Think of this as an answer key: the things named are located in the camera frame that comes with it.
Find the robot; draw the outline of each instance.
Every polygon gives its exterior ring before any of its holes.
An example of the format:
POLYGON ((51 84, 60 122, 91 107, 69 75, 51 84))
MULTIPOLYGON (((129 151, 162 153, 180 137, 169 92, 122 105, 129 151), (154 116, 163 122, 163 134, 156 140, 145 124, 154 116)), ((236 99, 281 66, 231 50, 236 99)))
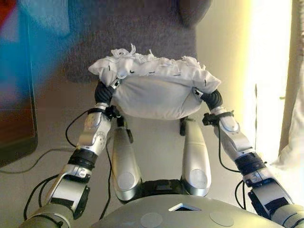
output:
POLYGON ((181 122, 181 134, 185 135, 181 179, 142 183, 132 137, 119 112, 110 106, 112 94, 120 83, 119 79, 109 87, 98 83, 96 105, 88 112, 76 150, 50 188, 45 206, 20 228, 70 228, 72 221, 82 215, 90 191, 87 183, 96 159, 106 146, 113 118, 118 118, 112 158, 114 188, 118 199, 126 204, 92 227, 304 228, 304 207, 293 203, 256 154, 233 114, 222 107, 218 90, 205 94, 193 88, 193 93, 208 105, 210 114, 204 115, 203 123, 215 127, 226 153, 251 188, 248 195, 258 215, 203 197, 211 183, 210 165, 201 130, 191 119, 181 122))

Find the black joint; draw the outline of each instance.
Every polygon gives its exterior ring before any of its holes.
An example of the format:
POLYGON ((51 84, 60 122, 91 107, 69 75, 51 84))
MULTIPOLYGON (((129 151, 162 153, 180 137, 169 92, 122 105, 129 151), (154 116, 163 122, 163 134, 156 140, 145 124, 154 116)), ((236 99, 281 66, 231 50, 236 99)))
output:
POLYGON ((208 125, 215 126, 218 125, 219 123, 219 117, 214 114, 205 113, 202 121, 205 126, 208 125))
POLYGON ((92 170, 97 160, 97 155, 86 149, 77 149, 74 151, 68 164, 79 165, 81 167, 92 170))
POLYGON ((265 168, 262 159, 256 153, 248 153, 235 160, 238 170, 243 176, 265 168))
POLYGON ((109 105, 114 92, 115 90, 111 86, 106 87, 105 84, 99 81, 95 90, 96 103, 106 103, 109 105))
POLYGON ((212 110, 216 107, 219 107, 223 104, 222 96, 220 95, 219 91, 216 89, 211 94, 205 94, 200 97, 204 102, 206 102, 209 110, 212 110))
POLYGON ((113 118, 120 118, 120 117, 121 117, 119 111, 117 110, 116 106, 114 106, 114 105, 112 105, 112 106, 106 108, 104 114, 105 114, 110 120, 112 120, 113 118))

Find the cable clip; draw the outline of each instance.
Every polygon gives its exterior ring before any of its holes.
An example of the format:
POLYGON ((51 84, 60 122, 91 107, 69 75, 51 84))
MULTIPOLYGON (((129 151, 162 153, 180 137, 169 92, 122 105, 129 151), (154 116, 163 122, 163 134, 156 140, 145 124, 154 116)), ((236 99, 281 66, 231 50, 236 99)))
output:
POLYGON ((203 124, 205 126, 208 125, 212 125, 212 126, 217 126, 219 124, 219 120, 221 117, 225 117, 225 116, 234 116, 233 115, 234 111, 231 112, 225 112, 225 113, 221 113, 218 115, 214 115, 214 114, 209 114, 209 113, 205 113, 204 114, 204 118, 203 118, 203 124))

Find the red object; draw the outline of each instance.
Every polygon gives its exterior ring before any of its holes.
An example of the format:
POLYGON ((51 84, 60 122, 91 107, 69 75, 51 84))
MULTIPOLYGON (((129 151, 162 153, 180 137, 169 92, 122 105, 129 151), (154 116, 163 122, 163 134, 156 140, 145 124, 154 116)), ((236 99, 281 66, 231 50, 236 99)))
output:
POLYGON ((16 0, 0 0, 0 28, 16 6, 16 0))

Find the white fabric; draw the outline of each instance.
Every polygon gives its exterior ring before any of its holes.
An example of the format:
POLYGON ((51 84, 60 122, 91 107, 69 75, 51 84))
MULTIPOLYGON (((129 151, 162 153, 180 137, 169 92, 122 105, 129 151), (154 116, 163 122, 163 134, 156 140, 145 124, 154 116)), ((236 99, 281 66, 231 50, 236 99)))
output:
POLYGON ((200 109, 201 101, 192 93, 197 87, 212 93, 220 80, 192 57, 181 60, 157 58, 125 49, 112 50, 113 56, 102 58, 89 67, 107 86, 116 77, 122 79, 113 97, 122 110, 135 117, 174 120, 200 109))

